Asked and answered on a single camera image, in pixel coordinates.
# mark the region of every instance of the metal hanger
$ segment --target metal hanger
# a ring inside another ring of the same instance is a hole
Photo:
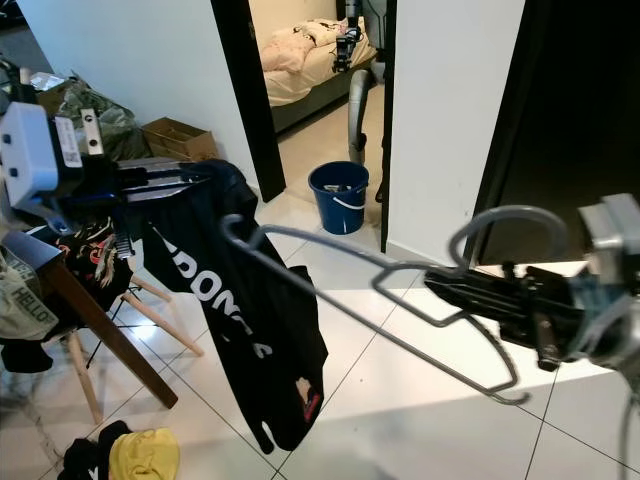
[[[443,320],[436,320],[431,317],[426,312],[410,305],[402,298],[397,295],[389,292],[382,286],[382,282],[391,276],[393,273],[399,270],[421,270],[424,272],[437,272],[441,275],[447,275],[451,277],[455,277],[459,275],[461,272],[466,271],[469,268],[469,261],[464,259],[462,255],[459,254],[458,248],[460,243],[470,235],[477,233],[481,228],[486,227],[490,223],[493,223],[497,220],[503,220],[507,218],[521,218],[533,220],[539,223],[542,223],[550,233],[550,244],[551,244],[551,255],[553,257],[563,255],[568,246],[568,233],[567,228],[564,222],[547,210],[543,210],[537,207],[529,207],[529,206],[508,206],[508,207],[498,207],[491,210],[488,210],[475,218],[473,218],[467,225],[465,225],[462,229],[456,232],[449,241],[449,254],[451,258],[456,264],[456,268],[451,269],[443,265],[438,265],[435,263],[426,263],[426,262],[397,262],[391,261],[386,258],[382,258],[377,254],[373,254],[370,252],[366,252],[363,250],[355,249],[353,246],[335,240],[333,238],[321,236],[318,234],[305,232],[302,230],[298,230],[290,227],[282,227],[278,225],[264,225],[258,227],[252,234],[249,241],[244,241],[239,238],[233,232],[233,227],[236,224],[239,224],[244,221],[244,218],[238,214],[227,215],[221,220],[221,230],[223,236],[229,241],[234,247],[243,251],[247,255],[255,258],[260,263],[265,265],[267,268],[272,270],[273,272],[280,275],[282,278],[297,286],[298,288],[306,291],[311,295],[317,295],[323,300],[329,302],[334,307],[338,308],[342,312],[346,313],[350,317],[354,318],[358,322],[362,323],[366,327],[370,328],[377,334],[391,341],[395,345],[399,346],[403,350],[406,350],[409,353],[412,353],[416,357],[424,360],[430,365],[438,368],[444,373],[452,376],[453,378],[459,380],[465,385],[473,388],[474,390],[482,393],[483,395],[488,396],[489,398],[495,400],[498,403],[502,403],[505,405],[521,405],[525,403],[531,395],[528,392],[523,393],[517,398],[506,398],[500,395],[500,392],[515,386],[518,383],[518,373],[516,370],[513,361],[509,357],[508,353],[500,344],[499,340],[494,338],[494,336],[487,330],[478,320],[476,320],[471,314],[465,312],[463,310],[459,310],[458,312],[449,315]],[[458,372],[454,368],[440,362],[439,360],[427,355],[423,351],[415,348],[413,345],[405,342],[404,340],[398,338],[393,335],[389,331],[381,328],[371,322],[370,320],[363,317],[361,314],[356,312],[355,310],[349,308],[348,306],[342,304],[338,300],[332,298],[330,295],[325,292],[316,289],[312,284],[306,282],[301,279],[294,273],[290,272],[288,269],[280,265],[275,260],[269,258],[267,255],[263,254],[258,250],[261,242],[264,238],[266,238],[266,234],[268,233],[276,233],[280,235],[285,235],[288,237],[300,238],[302,240],[306,240],[309,242],[317,243],[320,245],[324,245],[326,247],[347,253],[349,255],[353,255],[361,260],[369,262],[377,267],[380,267],[382,270],[379,274],[374,276],[371,279],[371,287],[386,297],[393,303],[399,305],[405,310],[411,312],[416,315],[418,318],[424,320],[429,325],[444,328],[458,320],[466,320],[469,322],[478,332],[485,337],[485,339],[494,347],[500,358],[503,360],[507,370],[509,371],[510,379],[504,383],[495,385],[493,387],[486,387],[478,382],[472,380],[466,375]]]

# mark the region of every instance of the chair leg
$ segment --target chair leg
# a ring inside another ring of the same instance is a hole
[[[89,404],[89,410],[91,410],[93,420],[96,422],[96,424],[100,424],[102,423],[102,412],[100,410],[100,406],[98,405],[98,400],[96,399],[93,385],[91,384],[91,378],[89,378],[89,373],[84,366],[84,358],[82,357],[82,344],[80,343],[78,332],[71,332],[67,336],[67,342],[69,354],[71,355],[73,366],[76,370],[76,373],[78,374],[78,379],[80,379],[80,385],[82,385],[84,396],[87,397],[87,403]]]
[[[180,332],[178,332],[173,326],[167,322],[160,314],[153,311],[151,308],[147,307],[144,303],[138,300],[136,297],[131,295],[130,293],[122,294],[122,299],[131,305],[133,308],[142,313],[145,317],[149,318],[153,323],[171,335],[173,338],[182,343],[185,347],[195,353],[197,356],[201,357],[204,355],[204,351],[196,345],[195,342],[189,340]]]
[[[162,290],[157,289],[156,287],[154,287],[150,283],[145,282],[144,280],[142,280],[141,278],[136,277],[135,275],[131,277],[131,283],[139,286],[140,288],[146,290],[149,293],[153,293],[156,297],[160,297],[165,302],[170,302],[171,301],[171,297],[169,295],[167,295],[165,292],[163,292]]]

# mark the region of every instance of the hanging clothes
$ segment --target hanging clothes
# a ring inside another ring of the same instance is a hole
[[[315,421],[327,357],[315,297],[301,293],[222,236],[220,219],[239,213],[238,235],[257,227],[257,198],[240,171],[215,160],[189,166],[207,176],[173,197],[137,207],[144,266],[173,291],[200,301],[240,409],[265,453],[293,450]],[[260,250],[283,265],[265,238]],[[311,281],[305,267],[291,269]]]

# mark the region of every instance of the bed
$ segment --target bed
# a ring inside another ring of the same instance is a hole
[[[333,73],[334,44],[313,48],[300,73],[264,72],[276,133],[345,97],[349,93],[353,73],[368,68],[375,55],[376,50],[369,45],[364,33],[351,57],[352,68],[349,72]]]

